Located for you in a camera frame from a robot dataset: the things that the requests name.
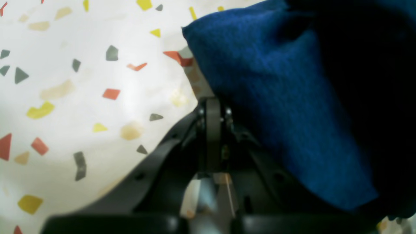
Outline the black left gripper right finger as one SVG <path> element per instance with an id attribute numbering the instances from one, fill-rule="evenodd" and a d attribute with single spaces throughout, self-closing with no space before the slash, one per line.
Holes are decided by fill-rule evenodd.
<path id="1" fill-rule="evenodd" d="M 376 222 L 308 191 L 222 105 L 223 162 L 239 204 L 232 234 L 377 234 Z"/>

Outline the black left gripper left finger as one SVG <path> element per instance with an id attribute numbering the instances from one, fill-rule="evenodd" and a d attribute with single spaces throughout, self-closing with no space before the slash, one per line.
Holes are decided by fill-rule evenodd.
<path id="1" fill-rule="evenodd" d="M 221 170 L 221 103 L 204 98 L 107 195 L 54 216 L 43 234 L 187 234 L 178 214 L 192 177 Z"/>

